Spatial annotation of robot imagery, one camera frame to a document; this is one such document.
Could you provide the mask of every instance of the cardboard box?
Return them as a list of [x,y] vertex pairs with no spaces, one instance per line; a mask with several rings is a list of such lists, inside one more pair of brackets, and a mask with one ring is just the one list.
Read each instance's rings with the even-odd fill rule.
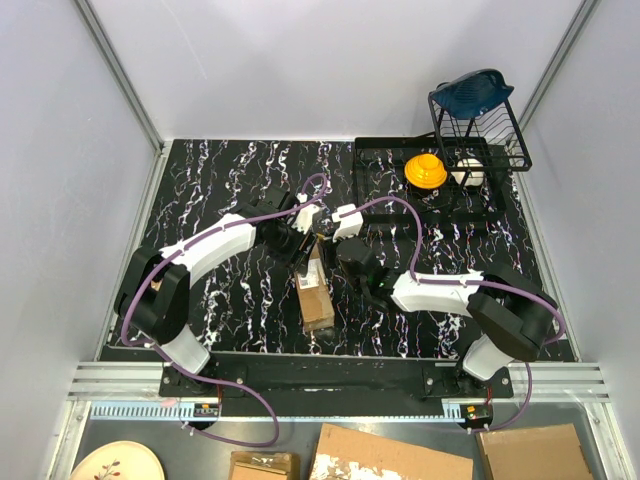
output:
[[300,480],[295,453],[231,452],[230,480]]
[[470,480],[473,460],[324,424],[310,480]]
[[311,332],[320,328],[333,327],[335,313],[318,245],[311,251],[307,274],[302,276],[296,273],[296,290],[300,300],[304,331]]
[[279,470],[237,463],[231,480],[287,480],[287,476]]
[[478,435],[489,480],[592,480],[573,425],[500,430]]

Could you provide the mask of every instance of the gray wall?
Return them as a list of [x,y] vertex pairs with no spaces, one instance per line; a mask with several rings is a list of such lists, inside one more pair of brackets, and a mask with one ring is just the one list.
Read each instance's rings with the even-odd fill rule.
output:
[[153,160],[68,0],[0,2],[0,477],[41,471]]
[[427,94],[495,67],[519,111],[580,0],[92,0],[164,138],[431,129]]
[[640,472],[640,3],[601,2],[526,132],[533,206]]

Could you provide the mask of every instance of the black mat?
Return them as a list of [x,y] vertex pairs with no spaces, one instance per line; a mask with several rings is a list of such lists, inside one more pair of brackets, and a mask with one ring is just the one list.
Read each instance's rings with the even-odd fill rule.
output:
[[[268,185],[297,191],[316,172],[330,178],[331,188],[315,231],[330,231],[331,213],[353,201],[351,148],[348,142],[176,140],[143,243],[157,248],[171,245],[215,223],[230,207],[261,195]],[[380,186],[371,192],[373,197],[402,189],[384,169],[390,155],[381,151],[381,168],[372,169],[372,179]],[[518,193],[511,181],[505,188],[508,205],[501,221],[474,227],[425,225],[427,238],[418,271],[465,273],[504,262],[540,284]],[[392,205],[380,208],[400,211]],[[411,228],[374,225],[365,237],[389,265],[408,265],[415,248]],[[339,271],[326,273],[336,311],[334,329],[311,335],[302,331],[293,278],[261,248],[220,265],[193,288],[189,323],[214,351],[456,358],[480,336],[471,319],[457,315],[379,313],[353,294]],[[120,323],[114,332],[119,330]],[[122,348],[114,333],[101,358],[147,356]],[[568,342],[562,341],[545,349],[541,359],[571,361],[573,355]]]

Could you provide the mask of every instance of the yellow cup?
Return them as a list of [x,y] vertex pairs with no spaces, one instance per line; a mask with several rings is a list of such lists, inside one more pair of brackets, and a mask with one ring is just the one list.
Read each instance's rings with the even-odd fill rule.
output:
[[418,188],[435,189],[447,180],[442,161],[432,153],[417,155],[404,166],[404,176]]

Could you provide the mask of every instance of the black mounting bracket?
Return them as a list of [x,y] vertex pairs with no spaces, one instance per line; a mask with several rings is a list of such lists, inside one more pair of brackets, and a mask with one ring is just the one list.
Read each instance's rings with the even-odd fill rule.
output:
[[[513,397],[511,378],[501,369],[488,384],[461,374],[455,361],[378,359],[275,354],[216,354],[216,378],[260,393],[284,417],[437,416],[443,398]],[[161,397],[215,397],[205,387],[163,370]],[[224,389],[223,415],[263,417],[251,396]]]

